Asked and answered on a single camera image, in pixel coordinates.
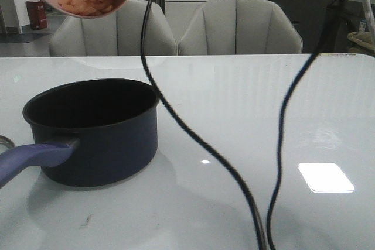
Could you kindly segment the dark blue saucepan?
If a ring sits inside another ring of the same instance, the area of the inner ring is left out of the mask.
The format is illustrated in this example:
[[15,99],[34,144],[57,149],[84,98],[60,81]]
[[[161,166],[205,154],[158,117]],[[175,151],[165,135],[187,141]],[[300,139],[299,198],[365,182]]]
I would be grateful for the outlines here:
[[158,148],[155,90],[124,78],[78,81],[38,94],[23,108],[34,142],[1,155],[1,184],[31,166],[74,187],[129,178]]

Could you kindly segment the orange ham slices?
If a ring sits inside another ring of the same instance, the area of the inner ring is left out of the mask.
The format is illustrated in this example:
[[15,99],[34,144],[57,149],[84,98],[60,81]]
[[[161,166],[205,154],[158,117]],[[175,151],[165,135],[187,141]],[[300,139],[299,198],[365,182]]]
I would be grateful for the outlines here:
[[114,10],[116,0],[58,0],[63,11],[78,16],[100,16]]

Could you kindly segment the glass lid with blue knob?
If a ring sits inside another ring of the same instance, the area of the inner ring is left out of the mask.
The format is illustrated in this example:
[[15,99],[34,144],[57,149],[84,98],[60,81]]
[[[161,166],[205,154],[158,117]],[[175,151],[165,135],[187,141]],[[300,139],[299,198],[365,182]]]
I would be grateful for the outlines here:
[[14,142],[6,136],[0,136],[0,153],[4,153],[15,147]]

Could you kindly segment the right grey upholstered chair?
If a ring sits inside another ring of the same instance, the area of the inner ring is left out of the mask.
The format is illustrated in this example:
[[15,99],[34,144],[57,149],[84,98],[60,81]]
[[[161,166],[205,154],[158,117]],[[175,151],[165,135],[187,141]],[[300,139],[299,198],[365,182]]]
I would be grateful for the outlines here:
[[196,8],[180,41],[183,56],[299,54],[303,41],[268,0],[211,0]]

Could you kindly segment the grey upholstered chair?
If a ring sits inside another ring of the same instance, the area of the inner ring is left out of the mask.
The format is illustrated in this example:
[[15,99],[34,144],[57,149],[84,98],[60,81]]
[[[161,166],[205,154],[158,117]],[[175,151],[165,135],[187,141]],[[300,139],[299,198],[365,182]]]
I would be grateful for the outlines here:
[[[139,56],[146,0],[127,0],[114,13],[102,18],[67,16],[49,43],[53,57]],[[169,23],[156,3],[149,12],[145,54],[175,56],[177,44]]]
[[268,0],[211,0],[196,8],[180,41],[183,56],[299,54],[303,41]]

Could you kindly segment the left grey upholstered chair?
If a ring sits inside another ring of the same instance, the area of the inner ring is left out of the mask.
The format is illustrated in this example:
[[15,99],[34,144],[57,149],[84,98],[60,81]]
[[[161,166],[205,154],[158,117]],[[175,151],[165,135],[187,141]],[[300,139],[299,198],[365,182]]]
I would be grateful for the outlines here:
[[[53,57],[139,56],[146,0],[127,0],[114,13],[102,18],[67,16],[49,43]],[[145,54],[175,56],[177,44],[169,23],[156,3],[149,12]]]

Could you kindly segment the red bin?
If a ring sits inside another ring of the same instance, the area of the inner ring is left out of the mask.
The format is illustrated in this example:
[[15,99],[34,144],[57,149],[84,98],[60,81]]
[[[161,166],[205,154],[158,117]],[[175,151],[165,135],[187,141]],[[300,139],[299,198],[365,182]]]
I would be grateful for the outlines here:
[[26,9],[29,17],[30,28],[40,30],[47,28],[47,19],[42,1],[30,0],[26,1]]

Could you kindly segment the dark side table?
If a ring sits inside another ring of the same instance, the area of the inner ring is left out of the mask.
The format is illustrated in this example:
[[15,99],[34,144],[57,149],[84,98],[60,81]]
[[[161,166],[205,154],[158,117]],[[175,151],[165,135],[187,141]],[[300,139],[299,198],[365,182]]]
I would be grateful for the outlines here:
[[340,17],[336,16],[338,7],[339,0],[330,0],[326,6],[323,24],[331,23],[333,28],[322,50],[324,53],[349,53],[347,35],[351,32],[370,32],[361,0],[346,0]]

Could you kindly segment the beige cushion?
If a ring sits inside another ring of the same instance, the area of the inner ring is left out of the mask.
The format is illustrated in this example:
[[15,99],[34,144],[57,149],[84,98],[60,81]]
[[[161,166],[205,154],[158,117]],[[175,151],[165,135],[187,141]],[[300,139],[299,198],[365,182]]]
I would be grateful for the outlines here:
[[366,54],[374,57],[374,44],[370,32],[351,32],[347,35],[348,52]]

